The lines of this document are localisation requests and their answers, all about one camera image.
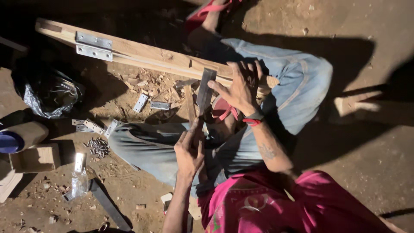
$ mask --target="wooden box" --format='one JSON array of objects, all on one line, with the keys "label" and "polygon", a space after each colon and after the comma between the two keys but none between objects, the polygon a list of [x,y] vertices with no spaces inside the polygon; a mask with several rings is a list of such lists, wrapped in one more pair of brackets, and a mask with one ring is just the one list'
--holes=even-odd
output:
[{"label": "wooden box", "polygon": [[39,144],[19,153],[9,154],[16,173],[50,172],[60,166],[59,147],[56,143]]}]

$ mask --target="hand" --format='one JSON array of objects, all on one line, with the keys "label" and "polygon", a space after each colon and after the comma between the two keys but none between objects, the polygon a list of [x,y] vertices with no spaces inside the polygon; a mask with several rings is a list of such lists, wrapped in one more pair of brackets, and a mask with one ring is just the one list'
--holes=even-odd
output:
[{"label": "hand", "polygon": [[204,161],[204,134],[203,122],[195,119],[189,131],[183,132],[174,146],[177,156],[177,179],[186,180],[193,178]]},{"label": "hand", "polygon": [[239,109],[245,116],[250,116],[259,108],[256,94],[259,78],[263,76],[259,61],[245,64],[243,61],[227,62],[233,69],[233,83],[229,88],[216,81],[209,81],[208,86],[217,91],[229,105]]}]

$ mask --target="light blue jeans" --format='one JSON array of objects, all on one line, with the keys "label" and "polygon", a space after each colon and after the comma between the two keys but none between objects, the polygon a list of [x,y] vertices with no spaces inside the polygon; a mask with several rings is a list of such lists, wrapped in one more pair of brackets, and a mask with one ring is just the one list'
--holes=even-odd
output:
[{"label": "light blue jeans", "polygon": [[[284,135],[296,135],[316,115],[332,76],[332,66],[323,58],[239,39],[211,41],[206,46],[205,57],[217,62],[258,59],[269,75],[279,79],[280,84],[272,89],[261,108],[282,144],[286,143]],[[178,170],[174,144],[188,128],[188,123],[130,123],[116,128],[108,141],[111,149],[131,166],[174,186]],[[209,180],[200,183],[196,176],[191,195],[196,197],[233,174],[263,164],[252,129],[245,126],[218,148],[206,150]]]}]

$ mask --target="pink sandal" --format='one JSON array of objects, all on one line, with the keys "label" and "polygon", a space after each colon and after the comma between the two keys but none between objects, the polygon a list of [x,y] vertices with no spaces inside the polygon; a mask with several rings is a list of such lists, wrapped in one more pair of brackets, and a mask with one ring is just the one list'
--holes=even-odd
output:
[{"label": "pink sandal", "polygon": [[207,13],[210,11],[222,11],[227,9],[227,12],[230,11],[230,6],[232,3],[236,4],[241,2],[242,0],[230,0],[228,3],[224,5],[212,5],[214,0],[210,0],[209,2],[205,3],[201,7],[197,8],[193,13],[187,16],[186,21],[184,23],[184,27],[186,32],[189,34],[194,29],[201,26],[204,20],[207,17]]},{"label": "pink sandal", "polygon": [[221,95],[217,96],[212,103],[212,115],[215,119],[215,123],[217,124],[220,121],[223,121],[230,113],[232,113],[236,121],[238,121],[238,110],[235,107],[230,106]]}]

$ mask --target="plastic bag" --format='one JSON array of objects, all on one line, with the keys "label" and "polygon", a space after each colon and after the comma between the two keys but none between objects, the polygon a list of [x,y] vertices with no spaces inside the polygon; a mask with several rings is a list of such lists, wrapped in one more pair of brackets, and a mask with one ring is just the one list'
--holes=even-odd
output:
[{"label": "plastic bag", "polygon": [[48,119],[64,117],[81,101],[84,86],[45,62],[22,58],[12,72],[14,88],[33,113]]},{"label": "plastic bag", "polygon": [[72,175],[72,196],[74,198],[85,196],[89,190],[89,180],[86,175],[86,169],[83,168],[82,172],[73,172]]}]

